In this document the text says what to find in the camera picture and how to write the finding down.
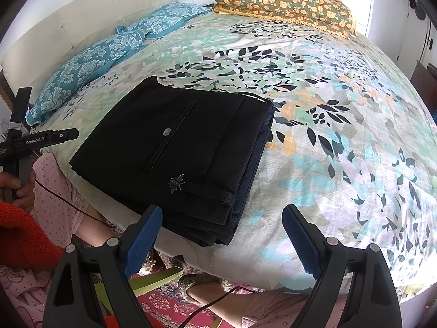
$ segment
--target folded black trousers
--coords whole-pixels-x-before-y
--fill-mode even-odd
[[[272,102],[246,93],[142,81],[102,119],[70,164],[128,208],[202,246],[229,244],[272,124]]]

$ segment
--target fuzzy slipper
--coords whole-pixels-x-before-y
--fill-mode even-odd
[[[221,279],[217,276],[213,276],[213,275],[210,275],[207,273],[184,275],[179,279],[178,287],[181,290],[182,297],[186,301],[188,301],[190,303],[194,303],[198,306],[201,306],[200,302],[198,302],[197,300],[192,298],[189,294],[187,294],[187,290],[190,287],[193,287],[193,286],[196,286],[199,284],[203,284],[203,283],[207,283],[207,282],[219,283],[226,292],[228,292],[234,288],[234,284],[230,280]]]

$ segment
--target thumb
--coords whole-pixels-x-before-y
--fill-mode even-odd
[[[21,181],[17,179],[14,175],[9,174],[5,171],[0,173],[0,188],[15,188],[21,187]]]

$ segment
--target mattress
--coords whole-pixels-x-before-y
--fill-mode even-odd
[[[437,281],[437,127],[408,79],[364,36],[208,13],[93,81],[39,130],[76,127],[46,149],[84,198],[125,228],[137,217],[77,176],[69,161],[104,115],[148,76],[174,87],[271,99],[274,123],[228,246],[202,248],[161,229],[156,248],[264,289],[312,287],[281,224],[295,204],[344,245],[378,244],[400,301]],[[123,134],[114,134],[117,157]],[[345,278],[343,290],[350,278]]]

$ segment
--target headboard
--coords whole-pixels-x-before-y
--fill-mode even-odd
[[[31,103],[64,62],[158,7],[177,0],[75,0],[30,28],[0,65],[14,94],[32,86]]]

